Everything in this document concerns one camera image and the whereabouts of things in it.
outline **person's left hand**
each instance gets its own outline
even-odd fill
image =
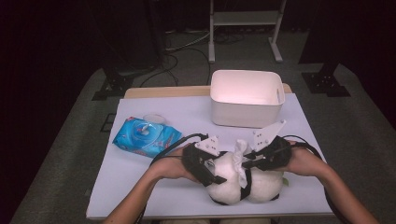
[[[199,181],[190,172],[188,172],[186,168],[184,168],[184,165],[181,162],[183,149],[186,146],[179,147],[169,153],[165,158],[154,162],[148,168],[148,171],[154,172],[159,178],[178,179],[184,177],[193,182],[199,183]]]

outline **storage box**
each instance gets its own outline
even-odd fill
[[[285,92],[273,72],[219,70],[210,87],[212,121],[218,125],[263,128],[276,122]]]

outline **carpeted floor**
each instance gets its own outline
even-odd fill
[[[282,32],[278,38],[283,63],[276,63],[266,39],[269,33],[235,35],[242,40],[216,45],[216,62],[208,64],[207,44],[172,53],[177,65],[171,70],[179,86],[205,85],[219,69],[262,70],[278,73],[290,84],[311,125],[327,162],[343,177],[380,223],[394,223],[396,207],[396,132],[362,88],[358,78],[343,65],[335,76],[350,97],[312,94],[302,72],[317,72],[321,64],[298,64],[307,33]],[[168,47],[189,43],[196,35],[168,36]],[[164,58],[172,67],[176,59]],[[175,86],[175,78],[153,73],[134,80],[133,87]],[[54,141],[34,183],[12,223],[92,223],[85,218],[95,178],[106,150],[109,133],[101,132],[120,97],[92,101],[105,81],[98,69],[81,91]],[[282,217],[280,223],[339,223],[334,217]]]

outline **blue plastic packaging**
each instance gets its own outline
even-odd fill
[[[173,127],[130,117],[123,123],[113,144],[120,149],[154,158],[180,137],[181,132]]]

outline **stuffed panda toy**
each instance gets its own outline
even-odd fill
[[[283,172],[263,171],[257,167],[245,169],[242,163],[248,159],[244,155],[251,152],[246,141],[237,140],[234,152],[226,152],[212,160],[209,165],[212,174],[227,179],[224,183],[206,186],[214,202],[235,204],[247,198],[252,203],[265,203],[277,198],[283,187]]]

